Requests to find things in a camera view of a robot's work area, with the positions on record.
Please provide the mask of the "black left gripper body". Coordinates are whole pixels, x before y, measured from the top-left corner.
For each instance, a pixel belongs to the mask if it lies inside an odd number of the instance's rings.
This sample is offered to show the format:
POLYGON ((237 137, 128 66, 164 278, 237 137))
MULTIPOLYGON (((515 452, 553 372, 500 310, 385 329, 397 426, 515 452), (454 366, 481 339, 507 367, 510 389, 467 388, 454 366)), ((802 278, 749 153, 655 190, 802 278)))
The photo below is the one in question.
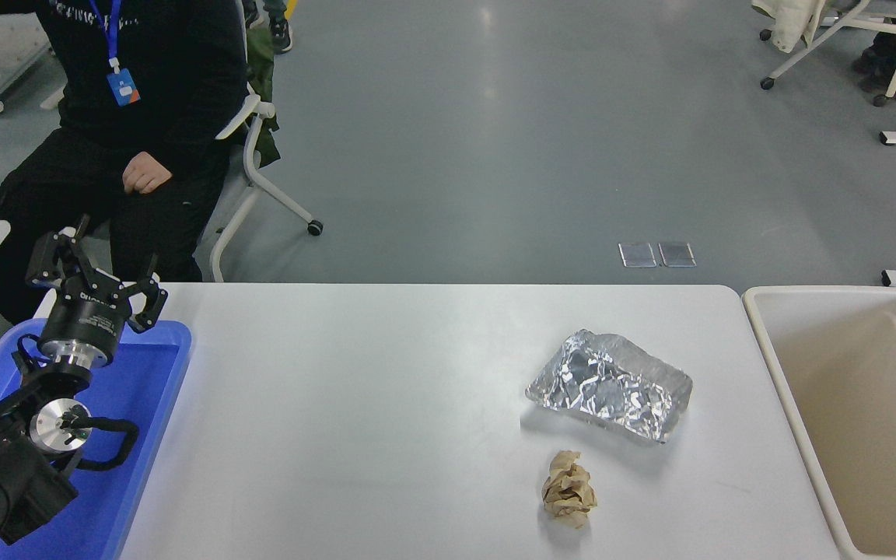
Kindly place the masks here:
POLYGON ((40 333, 40 353, 50 359, 113 359, 129 319, 122 282, 107 273, 90 282, 82 275, 61 281, 40 333))

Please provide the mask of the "person's left hand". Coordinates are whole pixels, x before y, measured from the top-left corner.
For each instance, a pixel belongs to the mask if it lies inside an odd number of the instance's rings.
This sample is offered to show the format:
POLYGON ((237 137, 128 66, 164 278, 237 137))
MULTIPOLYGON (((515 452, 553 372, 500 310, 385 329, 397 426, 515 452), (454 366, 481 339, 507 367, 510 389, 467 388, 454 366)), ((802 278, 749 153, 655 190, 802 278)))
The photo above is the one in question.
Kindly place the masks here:
POLYGON ((170 181, 172 173, 148 152, 132 156, 122 171, 122 188, 127 195, 152 194, 170 181))

